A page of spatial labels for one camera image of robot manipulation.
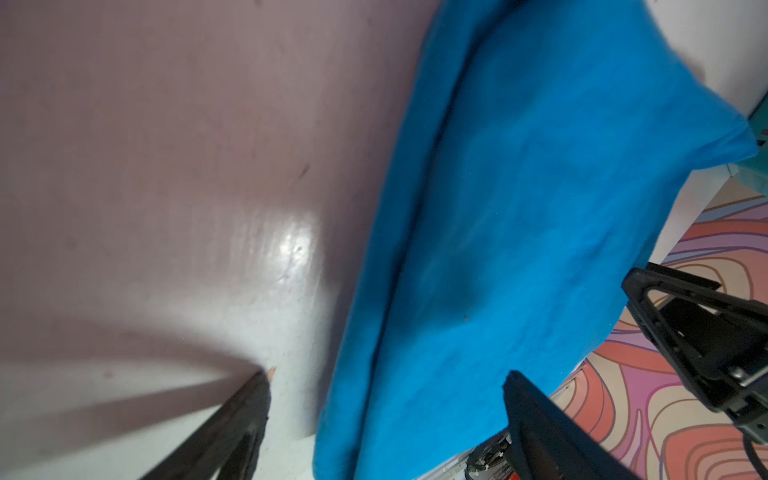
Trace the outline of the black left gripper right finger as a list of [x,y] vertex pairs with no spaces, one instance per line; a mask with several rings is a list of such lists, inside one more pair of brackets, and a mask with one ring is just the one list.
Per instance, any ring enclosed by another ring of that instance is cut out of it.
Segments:
[[503,386],[510,445],[504,458],[520,479],[634,479],[521,372]]

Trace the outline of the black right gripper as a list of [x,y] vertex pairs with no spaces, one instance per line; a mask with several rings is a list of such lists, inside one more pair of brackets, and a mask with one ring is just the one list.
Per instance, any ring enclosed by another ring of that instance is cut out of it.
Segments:
[[683,385],[767,443],[767,305],[718,281],[649,262],[622,282],[627,308]]

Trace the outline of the blue t shirt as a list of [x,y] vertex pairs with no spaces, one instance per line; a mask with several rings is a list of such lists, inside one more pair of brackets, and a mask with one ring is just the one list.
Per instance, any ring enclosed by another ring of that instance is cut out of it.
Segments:
[[754,156],[643,1],[445,1],[327,399],[318,479],[415,479],[611,333],[691,172]]

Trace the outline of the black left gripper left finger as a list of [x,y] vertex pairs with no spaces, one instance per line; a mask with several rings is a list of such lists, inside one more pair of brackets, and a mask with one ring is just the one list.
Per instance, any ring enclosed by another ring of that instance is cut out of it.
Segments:
[[271,405],[270,378],[254,374],[144,480],[251,479]]

